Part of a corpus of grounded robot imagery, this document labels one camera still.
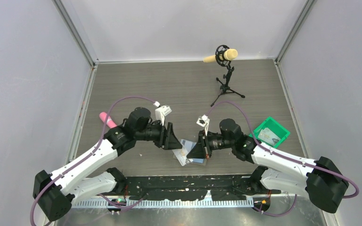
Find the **white VIP card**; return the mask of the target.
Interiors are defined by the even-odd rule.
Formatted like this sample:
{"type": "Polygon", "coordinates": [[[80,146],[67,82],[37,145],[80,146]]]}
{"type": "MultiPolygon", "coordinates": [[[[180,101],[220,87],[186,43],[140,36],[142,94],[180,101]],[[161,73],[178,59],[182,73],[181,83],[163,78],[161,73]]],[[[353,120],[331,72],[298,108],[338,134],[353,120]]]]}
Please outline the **white VIP card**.
{"type": "Polygon", "coordinates": [[[187,164],[192,163],[192,160],[187,157],[188,153],[189,151],[184,147],[173,150],[173,154],[181,166],[186,166],[187,164]]]}
{"type": "Polygon", "coordinates": [[[276,138],[271,138],[271,139],[264,139],[263,140],[266,144],[268,144],[271,147],[277,148],[281,143],[282,140],[276,139],[276,138]]]}

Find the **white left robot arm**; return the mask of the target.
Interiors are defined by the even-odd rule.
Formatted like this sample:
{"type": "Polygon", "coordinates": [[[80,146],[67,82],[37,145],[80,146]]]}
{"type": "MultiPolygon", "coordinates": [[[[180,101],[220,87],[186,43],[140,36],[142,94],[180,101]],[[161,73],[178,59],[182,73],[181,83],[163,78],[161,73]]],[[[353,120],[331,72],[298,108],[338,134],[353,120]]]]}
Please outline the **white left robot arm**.
{"type": "Polygon", "coordinates": [[[125,191],[126,178],[117,168],[109,168],[93,178],[88,176],[102,165],[135,147],[138,141],[152,141],[164,150],[181,149],[173,131],[173,124],[165,117],[172,112],[170,106],[155,109],[156,120],[150,110],[137,107],[121,125],[109,129],[91,149],[67,165],[47,173],[35,175],[33,198],[50,222],[67,214],[71,207],[92,196],[125,191]]]}

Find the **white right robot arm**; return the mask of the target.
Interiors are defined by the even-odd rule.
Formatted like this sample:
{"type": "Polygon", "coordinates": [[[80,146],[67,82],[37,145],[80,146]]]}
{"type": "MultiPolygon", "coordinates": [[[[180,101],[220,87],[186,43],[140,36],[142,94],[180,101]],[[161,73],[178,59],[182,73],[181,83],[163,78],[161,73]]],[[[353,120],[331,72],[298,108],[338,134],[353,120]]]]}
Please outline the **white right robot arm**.
{"type": "Polygon", "coordinates": [[[332,160],[292,155],[244,134],[230,118],[219,123],[219,133],[202,130],[188,158],[207,159],[214,150],[230,148],[241,161],[257,164],[250,187],[256,193],[281,190],[309,199],[319,209],[336,213],[349,187],[332,160]]]}

